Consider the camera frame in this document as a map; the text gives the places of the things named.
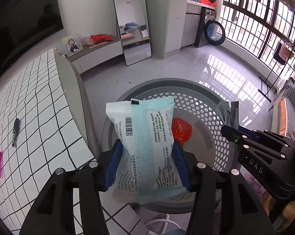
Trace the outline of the person's right hand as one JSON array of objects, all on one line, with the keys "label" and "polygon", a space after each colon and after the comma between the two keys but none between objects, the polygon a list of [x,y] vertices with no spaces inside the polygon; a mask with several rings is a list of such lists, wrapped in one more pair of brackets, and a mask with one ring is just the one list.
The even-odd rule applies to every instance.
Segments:
[{"label": "person's right hand", "polygon": [[[270,214],[270,203],[272,200],[273,200],[272,196],[267,191],[264,191],[262,199],[261,199],[261,204],[267,215]],[[284,217],[286,223],[291,223],[294,220],[295,201],[291,201],[283,208],[282,216]]]}]

